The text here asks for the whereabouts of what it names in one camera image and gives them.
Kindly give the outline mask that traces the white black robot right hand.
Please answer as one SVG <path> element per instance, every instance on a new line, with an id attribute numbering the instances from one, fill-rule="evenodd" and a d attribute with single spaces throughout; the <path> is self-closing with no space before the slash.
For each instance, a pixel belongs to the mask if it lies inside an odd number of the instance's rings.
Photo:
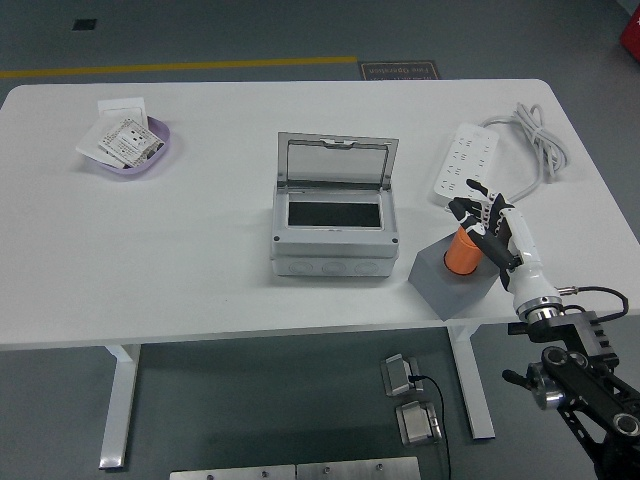
<path id="1" fill-rule="evenodd" d="M 456 197 L 449 209 L 471 241 L 500 270 L 503 287 L 513 295 L 522 320 L 537 310 L 556 315 L 560 293 L 543 274 L 543 263 L 521 212 L 499 192 L 468 179 L 477 199 Z"/>

